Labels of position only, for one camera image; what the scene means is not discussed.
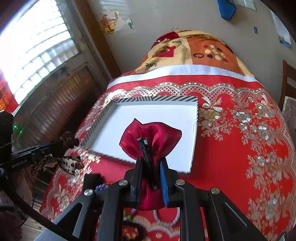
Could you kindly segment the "white wall calendar poster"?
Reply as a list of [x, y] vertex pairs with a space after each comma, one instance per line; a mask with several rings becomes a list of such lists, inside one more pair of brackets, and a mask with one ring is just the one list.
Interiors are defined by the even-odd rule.
[[292, 48], [292, 42], [290, 39], [290, 33], [285, 27], [285, 25], [281, 22], [281, 20], [277, 17], [277, 15], [270, 10], [271, 16], [273, 18], [273, 22], [275, 24], [275, 28], [278, 34], [278, 39], [281, 44], [286, 46], [287, 48]]

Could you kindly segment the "black fabric scrunchie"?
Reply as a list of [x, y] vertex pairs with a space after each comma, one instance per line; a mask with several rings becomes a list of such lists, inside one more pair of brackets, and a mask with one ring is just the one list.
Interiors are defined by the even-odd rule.
[[122, 240], [124, 241], [142, 241], [145, 239], [146, 231], [138, 223], [123, 221]]

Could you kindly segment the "clear plastic bag on chair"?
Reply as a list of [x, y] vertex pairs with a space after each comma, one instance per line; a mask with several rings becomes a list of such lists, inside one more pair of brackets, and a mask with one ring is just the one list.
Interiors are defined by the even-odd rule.
[[289, 131], [294, 135], [295, 134], [295, 126], [296, 126], [296, 99], [285, 96], [283, 109], [282, 109], [283, 117], [287, 123]]

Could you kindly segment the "brown wooden chair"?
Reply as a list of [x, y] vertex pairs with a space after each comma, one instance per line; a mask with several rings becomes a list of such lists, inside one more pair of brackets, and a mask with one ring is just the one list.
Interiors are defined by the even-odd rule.
[[287, 61], [282, 61], [282, 87], [281, 87], [281, 95], [280, 95], [280, 102], [278, 104], [280, 110], [283, 109], [283, 104], [285, 101], [285, 97], [292, 97], [295, 98], [296, 89], [291, 84], [288, 83], [288, 78], [290, 78], [293, 82], [296, 81], [296, 69], [290, 66]]

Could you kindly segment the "black white striped box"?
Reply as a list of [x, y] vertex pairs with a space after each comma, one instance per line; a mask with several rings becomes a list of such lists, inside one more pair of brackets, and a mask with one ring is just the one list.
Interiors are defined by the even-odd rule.
[[197, 132], [196, 96], [129, 97], [112, 100], [102, 109], [81, 146], [133, 164], [140, 156], [138, 141], [145, 138], [154, 162], [166, 157], [169, 168], [189, 174]]

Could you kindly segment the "blue grey hanging cloth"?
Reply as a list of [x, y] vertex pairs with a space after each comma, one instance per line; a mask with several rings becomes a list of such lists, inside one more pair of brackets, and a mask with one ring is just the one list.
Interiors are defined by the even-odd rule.
[[236, 6], [233, 0], [217, 0], [220, 16], [224, 20], [231, 20], [236, 13]]

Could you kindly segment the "dark red satin bow clip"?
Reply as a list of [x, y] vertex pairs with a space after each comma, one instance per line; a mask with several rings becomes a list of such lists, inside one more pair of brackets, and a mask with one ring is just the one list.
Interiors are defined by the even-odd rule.
[[182, 131], [162, 122], [140, 123], [134, 119], [125, 129], [119, 142], [123, 151], [132, 159], [143, 157], [139, 141], [147, 141], [147, 152], [151, 161], [151, 167], [144, 164], [142, 175], [138, 209], [148, 211], [161, 209], [163, 202], [160, 185], [160, 161], [175, 148], [182, 137]]

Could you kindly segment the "window with bright grille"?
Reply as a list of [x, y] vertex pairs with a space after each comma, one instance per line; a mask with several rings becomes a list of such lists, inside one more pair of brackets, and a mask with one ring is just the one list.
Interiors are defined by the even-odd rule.
[[37, 1], [1, 34], [1, 71], [17, 103], [76, 54], [56, 1]]

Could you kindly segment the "red gold calligraphy banner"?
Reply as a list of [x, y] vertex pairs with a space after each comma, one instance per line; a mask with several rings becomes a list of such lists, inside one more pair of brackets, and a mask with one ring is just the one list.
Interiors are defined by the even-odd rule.
[[8, 83], [4, 78], [4, 74], [0, 72], [0, 110], [6, 110], [8, 113], [13, 113], [18, 107]]

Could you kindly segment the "red gold wall sticker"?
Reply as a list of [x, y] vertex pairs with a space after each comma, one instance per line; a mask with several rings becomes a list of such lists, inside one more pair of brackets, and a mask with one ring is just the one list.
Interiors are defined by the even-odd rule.
[[101, 13], [100, 23], [104, 34], [120, 31], [126, 25], [126, 21], [119, 15], [118, 11], [108, 9]]

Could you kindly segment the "wall hook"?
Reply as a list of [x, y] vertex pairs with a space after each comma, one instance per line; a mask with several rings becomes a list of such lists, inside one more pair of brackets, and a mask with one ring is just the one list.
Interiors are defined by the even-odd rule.
[[133, 29], [133, 22], [131, 19], [126, 19], [125, 22], [131, 29]]

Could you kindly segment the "red floral embroidered bedspread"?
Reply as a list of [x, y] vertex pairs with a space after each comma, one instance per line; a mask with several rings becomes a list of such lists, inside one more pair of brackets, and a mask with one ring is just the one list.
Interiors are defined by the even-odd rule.
[[268, 240], [295, 224], [295, 147], [283, 116], [253, 77], [168, 75], [118, 78], [95, 103], [76, 136], [83, 139], [113, 99], [183, 95], [198, 98], [195, 187], [220, 188]]

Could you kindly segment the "orange beige love blanket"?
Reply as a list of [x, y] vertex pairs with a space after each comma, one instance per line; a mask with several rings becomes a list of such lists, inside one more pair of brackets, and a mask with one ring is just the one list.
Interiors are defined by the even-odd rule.
[[218, 67], [253, 76], [225, 42], [212, 34], [193, 30], [173, 31], [159, 37], [135, 72], [186, 64]]

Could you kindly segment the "brown leopard bow scrunchie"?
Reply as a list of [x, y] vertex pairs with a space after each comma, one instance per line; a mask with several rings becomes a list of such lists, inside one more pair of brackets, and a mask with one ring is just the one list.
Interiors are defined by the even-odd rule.
[[66, 131], [56, 140], [58, 146], [58, 154], [56, 156], [57, 163], [60, 168], [68, 174], [75, 175], [78, 170], [84, 168], [80, 156], [66, 156], [65, 153], [68, 149], [73, 149], [79, 146], [79, 139], [69, 131]]

